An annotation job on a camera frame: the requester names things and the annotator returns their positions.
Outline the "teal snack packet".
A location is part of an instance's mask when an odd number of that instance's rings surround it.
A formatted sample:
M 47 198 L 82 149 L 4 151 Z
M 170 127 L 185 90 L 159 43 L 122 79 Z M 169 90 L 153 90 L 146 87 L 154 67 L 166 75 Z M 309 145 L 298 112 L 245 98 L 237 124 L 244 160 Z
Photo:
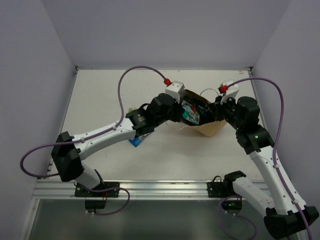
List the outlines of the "teal snack packet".
M 182 117 L 194 125 L 199 125 L 200 114 L 197 112 L 196 107 L 185 100 L 182 102 L 181 106 L 184 109 Z

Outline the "brown paper bag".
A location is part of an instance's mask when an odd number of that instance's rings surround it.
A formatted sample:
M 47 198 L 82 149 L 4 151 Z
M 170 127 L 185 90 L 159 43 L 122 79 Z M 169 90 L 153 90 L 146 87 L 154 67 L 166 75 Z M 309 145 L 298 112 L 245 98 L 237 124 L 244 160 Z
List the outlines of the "brown paper bag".
M 216 135 L 226 124 L 227 122 L 225 120 L 222 121 L 214 121 L 210 122 L 204 125 L 200 126 L 191 126 L 187 125 L 184 122 L 178 122 L 178 123 L 165 123 L 169 128 L 175 130 L 175 131 L 181 131 L 182 129 L 192 129 L 196 130 L 205 137 L 212 138 L 214 135 Z

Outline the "green snack packet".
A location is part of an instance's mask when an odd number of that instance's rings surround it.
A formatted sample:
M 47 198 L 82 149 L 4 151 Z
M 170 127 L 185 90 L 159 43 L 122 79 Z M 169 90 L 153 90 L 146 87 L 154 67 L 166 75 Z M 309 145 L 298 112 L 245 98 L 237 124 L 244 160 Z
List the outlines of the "green snack packet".
M 133 110 L 135 110 L 135 106 L 131 106 L 129 109 L 128 109 L 128 113 L 132 112 Z

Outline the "blue snack packet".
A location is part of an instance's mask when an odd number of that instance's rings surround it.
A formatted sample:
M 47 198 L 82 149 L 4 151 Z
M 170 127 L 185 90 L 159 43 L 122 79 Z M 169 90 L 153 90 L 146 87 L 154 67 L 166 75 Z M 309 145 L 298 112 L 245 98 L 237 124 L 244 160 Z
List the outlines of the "blue snack packet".
M 144 135 L 141 135 L 139 137 L 135 137 L 133 139 L 129 139 L 128 141 L 135 147 L 137 148 L 139 146 L 139 144 L 146 138 L 150 135 L 151 133 L 147 133 L 147 134 L 144 134 Z

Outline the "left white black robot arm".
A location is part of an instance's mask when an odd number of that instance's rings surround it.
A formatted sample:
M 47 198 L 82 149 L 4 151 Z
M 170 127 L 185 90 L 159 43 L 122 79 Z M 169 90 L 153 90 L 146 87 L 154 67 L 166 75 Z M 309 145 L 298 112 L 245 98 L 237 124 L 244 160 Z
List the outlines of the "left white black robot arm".
M 76 181 L 92 196 L 101 195 L 104 184 L 100 174 L 82 161 L 111 145 L 152 133 L 166 121 L 179 122 L 183 112 L 176 99 L 161 93 L 110 125 L 73 136 L 67 131 L 60 133 L 51 152 L 60 180 Z

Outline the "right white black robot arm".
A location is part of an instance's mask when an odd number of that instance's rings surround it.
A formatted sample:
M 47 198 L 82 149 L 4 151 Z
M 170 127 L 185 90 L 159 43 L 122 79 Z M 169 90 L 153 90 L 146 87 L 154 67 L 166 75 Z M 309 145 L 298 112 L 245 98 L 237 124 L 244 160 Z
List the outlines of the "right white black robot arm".
M 248 96 L 235 100 L 218 96 L 210 104 L 216 121 L 225 120 L 235 129 L 238 144 L 258 168 L 269 190 L 266 194 L 241 171 L 225 175 L 223 192 L 239 195 L 262 216 L 269 234 L 276 240 L 310 240 L 310 226 L 319 217 L 315 206 L 307 205 L 291 183 L 270 133 L 259 124 L 260 108 Z

